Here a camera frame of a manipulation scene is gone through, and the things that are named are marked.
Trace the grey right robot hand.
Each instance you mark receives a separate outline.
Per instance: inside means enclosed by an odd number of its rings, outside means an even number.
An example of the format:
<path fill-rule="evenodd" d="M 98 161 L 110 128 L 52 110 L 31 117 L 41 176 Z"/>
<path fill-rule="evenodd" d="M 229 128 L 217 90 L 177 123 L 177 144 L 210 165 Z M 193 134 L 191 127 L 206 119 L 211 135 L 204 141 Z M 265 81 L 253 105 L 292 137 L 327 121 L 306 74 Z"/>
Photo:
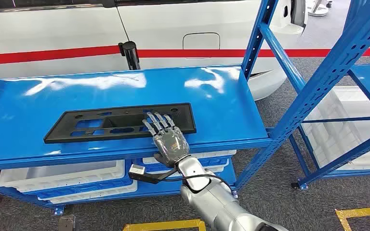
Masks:
<path fill-rule="evenodd" d="M 158 152 L 154 158 L 168 168 L 173 168 L 182 159 L 189 156 L 189 145 L 181 130 L 175 125 L 169 115 L 158 112 L 147 112 L 147 119 L 142 122 L 152 135 Z"/>

